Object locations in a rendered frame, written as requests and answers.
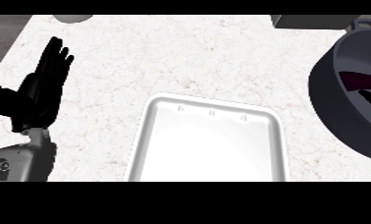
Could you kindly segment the dark grey box appliance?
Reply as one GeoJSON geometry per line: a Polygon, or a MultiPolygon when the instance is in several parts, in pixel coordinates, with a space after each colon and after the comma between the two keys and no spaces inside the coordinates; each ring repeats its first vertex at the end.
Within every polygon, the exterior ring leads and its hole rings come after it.
{"type": "Polygon", "coordinates": [[[275,28],[346,29],[357,15],[270,15],[275,28]]]}

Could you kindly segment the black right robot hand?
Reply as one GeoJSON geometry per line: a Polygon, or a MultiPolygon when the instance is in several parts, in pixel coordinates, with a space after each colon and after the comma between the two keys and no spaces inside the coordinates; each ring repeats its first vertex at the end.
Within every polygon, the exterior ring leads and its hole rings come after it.
{"type": "Polygon", "coordinates": [[[357,90],[357,93],[365,98],[365,100],[371,103],[371,91],[360,89],[357,90]]]}

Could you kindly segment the dark grey pot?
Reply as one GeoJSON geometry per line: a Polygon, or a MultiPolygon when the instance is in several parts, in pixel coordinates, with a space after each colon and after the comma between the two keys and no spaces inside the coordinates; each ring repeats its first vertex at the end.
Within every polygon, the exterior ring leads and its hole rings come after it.
{"type": "Polygon", "coordinates": [[[341,143],[371,158],[371,103],[347,91],[340,72],[371,75],[371,19],[356,19],[309,75],[309,97],[319,119],[341,143]]]}

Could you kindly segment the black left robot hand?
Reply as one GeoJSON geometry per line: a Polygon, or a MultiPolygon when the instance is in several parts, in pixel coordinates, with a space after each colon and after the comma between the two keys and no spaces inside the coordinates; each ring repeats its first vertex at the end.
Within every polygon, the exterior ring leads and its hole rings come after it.
{"type": "Polygon", "coordinates": [[[53,37],[35,71],[23,78],[19,89],[0,86],[0,116],[10,118],[13,133],[29,128],[45,129],[53,124],[72,61],[61,39],[53,37]]]}

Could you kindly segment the dark purple eggplant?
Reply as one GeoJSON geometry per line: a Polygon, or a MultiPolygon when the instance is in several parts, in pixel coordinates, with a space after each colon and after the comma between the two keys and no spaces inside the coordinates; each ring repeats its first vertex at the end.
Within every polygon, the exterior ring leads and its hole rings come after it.
{"type": "Polygon", "coordinates": [[[340,72],[338,76],[347,91],[371,89],[371,75],[354,72],[340,72]]]}

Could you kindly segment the white tray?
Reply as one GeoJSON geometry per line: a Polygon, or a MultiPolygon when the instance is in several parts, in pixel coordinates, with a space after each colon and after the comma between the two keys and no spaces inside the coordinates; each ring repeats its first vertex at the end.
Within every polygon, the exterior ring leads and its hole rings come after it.
{"type": "Polygon", "coordinates": [[[281,119],[266,107],[160,92],[144,105],[128,182],[285,182],[281,119]]]}

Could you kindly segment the grey round object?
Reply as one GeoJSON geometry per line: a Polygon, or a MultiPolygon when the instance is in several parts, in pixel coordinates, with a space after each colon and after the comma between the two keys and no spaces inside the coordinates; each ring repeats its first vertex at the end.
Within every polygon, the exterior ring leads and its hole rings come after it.
{"type": "Polygon", "coordinates": [[[64,24],[76,24],[86,21],[91,15],[54,15],[53,17],[64,24]]]}

